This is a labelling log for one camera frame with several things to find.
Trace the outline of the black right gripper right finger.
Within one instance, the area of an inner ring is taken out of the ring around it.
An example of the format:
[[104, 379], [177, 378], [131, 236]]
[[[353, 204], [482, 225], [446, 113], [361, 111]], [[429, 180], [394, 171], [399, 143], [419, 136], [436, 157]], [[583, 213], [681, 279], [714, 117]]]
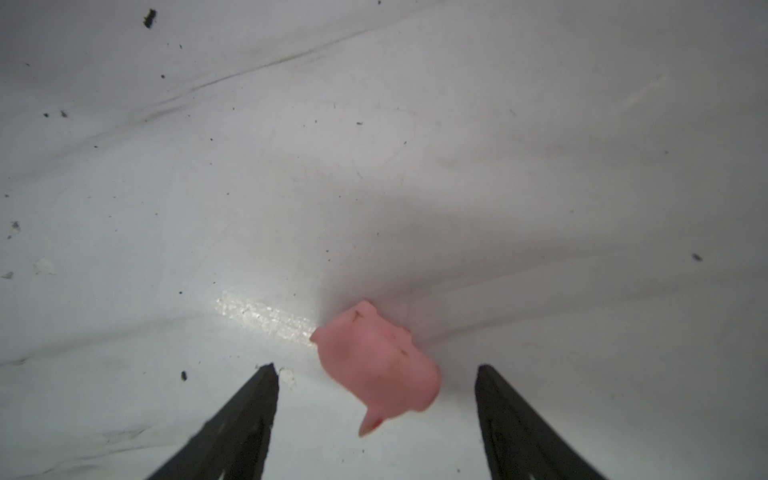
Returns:
[[474, 391], [493, 480], [604, 480], [493, 366], [478, 367]]

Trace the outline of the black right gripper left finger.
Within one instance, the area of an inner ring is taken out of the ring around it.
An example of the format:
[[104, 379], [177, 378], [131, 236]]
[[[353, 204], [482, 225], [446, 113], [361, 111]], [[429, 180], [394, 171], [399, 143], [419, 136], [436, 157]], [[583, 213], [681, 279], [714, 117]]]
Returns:
[[260, 480], [277, 410], [279, 377], [260, 367], [150, 480]]

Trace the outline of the pink pig toy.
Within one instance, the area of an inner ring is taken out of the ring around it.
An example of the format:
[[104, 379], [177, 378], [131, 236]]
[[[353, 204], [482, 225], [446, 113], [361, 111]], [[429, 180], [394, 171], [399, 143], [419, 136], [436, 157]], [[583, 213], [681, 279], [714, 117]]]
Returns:
[[360, 438], [388, 420], [427, 410], [439, 395], [438, 365], [408, 329], [387, 320], [368, 300], [317, 327], [309, 340], [328, 376], [365, 406]]

